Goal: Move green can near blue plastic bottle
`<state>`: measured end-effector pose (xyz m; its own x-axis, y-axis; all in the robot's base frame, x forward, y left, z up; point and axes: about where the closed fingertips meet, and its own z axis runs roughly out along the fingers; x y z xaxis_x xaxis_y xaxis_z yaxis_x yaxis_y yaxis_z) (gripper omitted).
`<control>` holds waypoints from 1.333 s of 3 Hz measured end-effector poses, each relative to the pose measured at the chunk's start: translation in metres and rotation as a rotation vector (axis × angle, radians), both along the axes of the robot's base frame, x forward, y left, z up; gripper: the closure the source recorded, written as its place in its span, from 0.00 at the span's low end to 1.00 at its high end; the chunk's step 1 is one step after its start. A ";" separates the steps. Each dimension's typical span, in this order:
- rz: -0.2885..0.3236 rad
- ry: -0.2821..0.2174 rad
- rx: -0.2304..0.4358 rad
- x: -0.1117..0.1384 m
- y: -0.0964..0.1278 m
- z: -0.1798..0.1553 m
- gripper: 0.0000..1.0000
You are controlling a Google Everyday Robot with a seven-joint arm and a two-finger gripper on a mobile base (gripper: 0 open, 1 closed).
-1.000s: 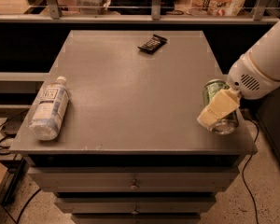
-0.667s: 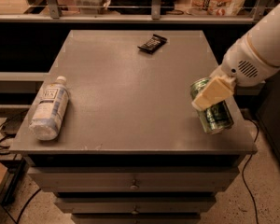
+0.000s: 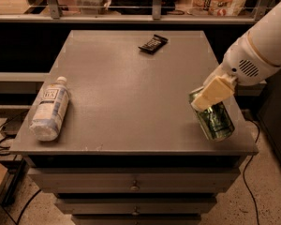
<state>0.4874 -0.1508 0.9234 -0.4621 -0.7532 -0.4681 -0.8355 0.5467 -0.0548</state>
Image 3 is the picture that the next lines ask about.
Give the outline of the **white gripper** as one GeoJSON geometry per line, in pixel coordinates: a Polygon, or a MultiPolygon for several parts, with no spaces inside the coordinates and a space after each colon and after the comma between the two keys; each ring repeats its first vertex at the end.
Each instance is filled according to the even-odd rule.
{"type": "Polygon", "coordinates": [[[231,97],[238,83],[250,86],[269,77],[269,67],[257,55],[249,39],[238,38],[226,51],[222,63],[207,77],[191,106],[203,112],[231,97]]]}

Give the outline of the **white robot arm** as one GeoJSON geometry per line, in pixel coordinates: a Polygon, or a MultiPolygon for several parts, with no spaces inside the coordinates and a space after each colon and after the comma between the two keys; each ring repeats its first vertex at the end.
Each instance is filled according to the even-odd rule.
{"type": "Polygon", "coordinates": [[[280,69],[281,1],[228,48],[191,106],[202,112],[231,97],[236,85],[258,84],[280,69]]]}

